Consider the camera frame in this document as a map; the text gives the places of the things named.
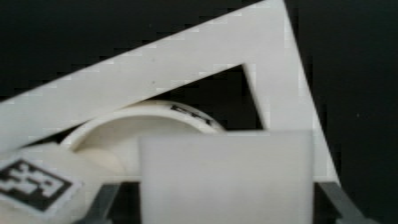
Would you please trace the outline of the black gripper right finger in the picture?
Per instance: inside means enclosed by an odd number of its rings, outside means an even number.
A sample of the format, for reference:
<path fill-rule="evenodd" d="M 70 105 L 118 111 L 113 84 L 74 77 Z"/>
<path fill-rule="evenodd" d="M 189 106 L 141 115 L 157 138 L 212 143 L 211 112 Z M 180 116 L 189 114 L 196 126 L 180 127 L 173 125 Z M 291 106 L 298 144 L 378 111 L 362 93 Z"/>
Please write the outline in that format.
<path fill-rule="evenodd" d="M 335 182 L 314 183 L 312 224 L 379 224 L 363 216 Z"/>

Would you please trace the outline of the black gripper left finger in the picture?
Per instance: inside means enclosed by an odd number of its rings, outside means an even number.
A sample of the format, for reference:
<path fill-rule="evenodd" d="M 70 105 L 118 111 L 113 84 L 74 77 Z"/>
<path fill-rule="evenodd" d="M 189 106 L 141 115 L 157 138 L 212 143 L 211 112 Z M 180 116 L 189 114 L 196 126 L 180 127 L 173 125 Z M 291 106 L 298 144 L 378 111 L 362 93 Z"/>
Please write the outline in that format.
<path fill-rule="evenodd" d="M 72 224 L 140 224 L 140 184 L 106 183 L 84 216 Z"/>

